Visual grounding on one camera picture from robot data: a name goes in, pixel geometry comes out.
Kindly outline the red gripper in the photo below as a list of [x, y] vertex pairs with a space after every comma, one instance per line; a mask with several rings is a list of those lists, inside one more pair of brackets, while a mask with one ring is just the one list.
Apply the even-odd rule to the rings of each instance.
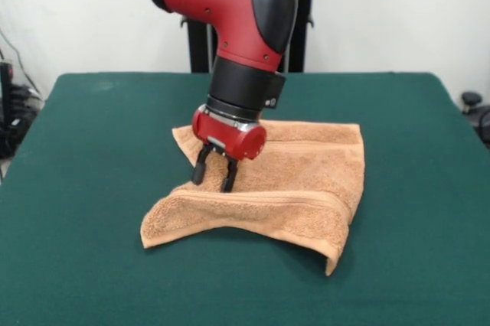
[[[257, 122], [239, 122], [211, 112], [201, 105], [192, 117], [192, 131], [195, 137], [204, 144], [211, 143], [227, 155], [227, 175], [222, 180], [220, 191], [230, 193], [238, 172], [238, 161], [255, 159], [263, 150], [267, 132]], [[206, 172], [206, 160], [211, 152], [211, 145], [203, 145], [198, 153], [192, 172], [191, 181], [202, 184]]]

